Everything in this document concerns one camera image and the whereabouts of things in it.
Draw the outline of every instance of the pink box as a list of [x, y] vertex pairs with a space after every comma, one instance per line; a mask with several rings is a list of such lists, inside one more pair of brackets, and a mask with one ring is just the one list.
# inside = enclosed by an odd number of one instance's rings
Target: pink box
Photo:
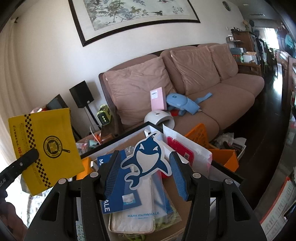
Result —
[[167, 110], [165, 90], [160, 87], [150, 91], [151, 110]]

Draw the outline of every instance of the yellow paper bag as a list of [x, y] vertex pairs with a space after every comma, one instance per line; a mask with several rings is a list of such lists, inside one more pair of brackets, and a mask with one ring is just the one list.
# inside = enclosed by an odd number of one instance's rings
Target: yellow paper bag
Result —
[[39, 152], [39, 159], [22, 173], [32, 195], [53, 187], [60, 178], [83, 172], [69, 109], [20, 115], [8, 122], [16, 158], [32, 148]]

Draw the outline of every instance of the silver bolt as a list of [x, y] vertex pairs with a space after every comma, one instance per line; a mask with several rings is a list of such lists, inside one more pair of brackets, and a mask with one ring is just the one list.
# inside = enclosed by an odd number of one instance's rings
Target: silver bolt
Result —
[[198, 178], [201, 178], [202, 176], [201, 176], [201, 174], [200, 173], [198, 173], [198, 172], [195, 172], [195, 173], [193, 173], [192, 174], [192, 176], [194, 177], [194, 178], [196, 178], [196, 179], [198, 179]]
[[90, 176], [91, 177], [97, 177], [99, 174], [97, 173], [97, 172], [92, 172], [91, 174], [90, 174]]
[[226, 182], [226, 184], [232, 184], [233, 183], [233, 180], [227, 178], [227, 179], [225, 179], [225, 182]]
[[59, 184], [64, 184], [66, 181], [67, 181], [67, 180], [66, 180], [65, 178], [61, 178], [61, 179], [59, 180]]

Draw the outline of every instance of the checkered pattern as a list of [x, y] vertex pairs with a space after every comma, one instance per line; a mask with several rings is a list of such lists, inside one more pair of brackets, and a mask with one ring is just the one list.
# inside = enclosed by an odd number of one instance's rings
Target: checkered pattern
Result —
[[[31, 119], [31, 114], [27, 114], [25, 115], [25, 123], [26, 123], [26, 132], [27, 132], [27, 137], [29, 138], [29, 145], [30, 148], [35, 148], [36, 144], [35, 144], [35, 139], [34, 139], [34, 134], [33, 134], [33, 129], [32, 129], [32, 119]], [[38, 173], [40, 174], [40, 177], [42, 178], [42, 181], [44, 182], [44, 185], [47, 188], [51, 188], [51, 183], [44, 171], [43, 165], [41, 163], [41, 160], [38, 159], [35, 161], [36, 163], [36, 167], [38, 169]]]

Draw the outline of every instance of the shark tag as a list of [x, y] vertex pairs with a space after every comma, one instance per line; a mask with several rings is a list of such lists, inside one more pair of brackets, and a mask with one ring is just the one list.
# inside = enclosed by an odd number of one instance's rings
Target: shark tag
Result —
[[158, 135], [159, 133], [152, 133], [144, 140], [139, 141], [133, 154], [121, 163], [122, 169], [131, 166], [137, 168], [137, 172], [130, 172], [124, 177], [126, 182], [131, 182], [129, 186], [131, 190], [136, 190], [144, 177], [150, 176], [158, 170], [167, 176], [172, 174], [170, 164], [165, 159], [164, 148], [156, 139]]

